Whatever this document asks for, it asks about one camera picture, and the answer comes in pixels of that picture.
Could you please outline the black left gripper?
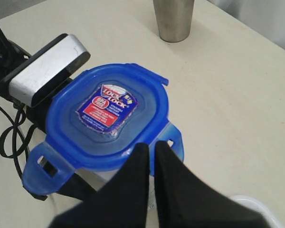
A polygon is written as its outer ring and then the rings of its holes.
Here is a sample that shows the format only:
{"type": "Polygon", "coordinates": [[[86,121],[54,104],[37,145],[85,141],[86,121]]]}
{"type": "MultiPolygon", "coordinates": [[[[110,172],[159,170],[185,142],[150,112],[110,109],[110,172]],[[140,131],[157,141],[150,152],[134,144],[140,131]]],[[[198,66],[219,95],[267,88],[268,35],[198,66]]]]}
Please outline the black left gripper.
{"type": "Polygon", "coordinates": [[[53,97],[72,81],[73,79],[66,78],[63,82],[60,81],[60,84],[58,82],[49,82],[33,95],[30,105],[25,104],[26,118],[33,123],[28,129],[28,134],[33,134],[35,129],[46,133],[46,118],[53,97]]]}

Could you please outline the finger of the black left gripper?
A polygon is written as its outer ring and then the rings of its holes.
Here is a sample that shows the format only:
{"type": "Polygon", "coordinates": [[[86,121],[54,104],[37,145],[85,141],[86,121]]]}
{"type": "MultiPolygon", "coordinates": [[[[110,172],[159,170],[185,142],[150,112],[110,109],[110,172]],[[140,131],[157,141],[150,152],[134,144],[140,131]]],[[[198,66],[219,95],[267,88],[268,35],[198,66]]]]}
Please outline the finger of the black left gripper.
{"type": "Polygon", "coordinates": [[[73,174],[71,178],[59,189],[57,194],[72,197],[78,200],[86,200],[96,190],[90,186],[83,178],[73,174]]]}

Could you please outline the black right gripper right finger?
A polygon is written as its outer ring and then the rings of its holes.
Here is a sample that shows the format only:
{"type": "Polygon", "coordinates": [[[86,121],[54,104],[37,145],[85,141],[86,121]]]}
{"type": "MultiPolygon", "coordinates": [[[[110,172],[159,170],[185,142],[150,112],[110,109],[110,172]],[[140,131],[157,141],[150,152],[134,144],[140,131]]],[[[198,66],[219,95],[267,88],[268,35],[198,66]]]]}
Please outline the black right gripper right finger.
{"type": "Polygon", "coordinates": [[[258,212],[201,181],[167,142],[155,145],[154,184],[161,228],[267,228],[258,212]]]}

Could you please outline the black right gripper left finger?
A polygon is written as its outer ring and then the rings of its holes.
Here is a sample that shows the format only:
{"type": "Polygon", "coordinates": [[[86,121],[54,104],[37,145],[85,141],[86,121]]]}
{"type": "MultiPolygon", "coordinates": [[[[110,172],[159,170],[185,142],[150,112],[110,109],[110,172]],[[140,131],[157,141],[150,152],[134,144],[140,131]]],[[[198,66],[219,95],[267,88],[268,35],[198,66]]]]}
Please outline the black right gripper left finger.
{"type": "Polygon", "coordinates": [[[143,228],[149,196],[149,147],[135,145],[122,168],[86,201],[56,216],[51,228],[143,228]]]}

